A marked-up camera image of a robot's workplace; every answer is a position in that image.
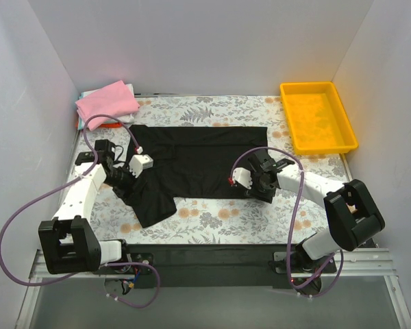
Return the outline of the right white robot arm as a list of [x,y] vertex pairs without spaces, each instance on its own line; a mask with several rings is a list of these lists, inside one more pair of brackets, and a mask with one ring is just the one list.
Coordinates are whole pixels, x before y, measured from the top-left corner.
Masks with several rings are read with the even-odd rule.
[[305,171],[302,163],[289,153],[281,160],[270,156],[270,147],[256,147],[241,157],[249,168],[235,163],[230,182],[245,188],[248,197],[271,202],[276,190],[294,192],[299,202],[305,198],[325,210],[328,227],[288,247],[283,260],[274,267],[288,272],[297,269],[312,272],[326,266],[328,258],[339,251],[352,252],[385,228],[366,184],[324,178]]

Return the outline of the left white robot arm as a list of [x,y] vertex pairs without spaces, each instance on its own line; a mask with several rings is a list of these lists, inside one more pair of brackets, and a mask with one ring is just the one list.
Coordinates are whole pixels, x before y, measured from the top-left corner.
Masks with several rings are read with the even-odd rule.
[[153,160],[139,147],[125,167],[115,167],[114,151],[114,143],[97,140],[95,152],[79,153],[74,170],[79,181],[70,187],[52,220],[40,223],[38,236],[49,273],[95,272],[106,264],[118,274],[131,269],[132,257],[126,253],[126,242],[98,240],[90,227],[90,216],[103,184],[123,193],[153,165]]

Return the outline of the black t-shirt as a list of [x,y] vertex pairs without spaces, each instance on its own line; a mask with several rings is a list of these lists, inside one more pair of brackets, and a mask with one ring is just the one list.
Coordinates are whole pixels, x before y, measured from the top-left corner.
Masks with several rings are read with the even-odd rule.
[[242,187],[228,181],[232,165],[249,168],[240,156],[268,145],[266,127],[147,127],[132,125],[144,153],[153,159],[129,185],[115,188],[148,228],[177,211],[174,199],[244,199]]

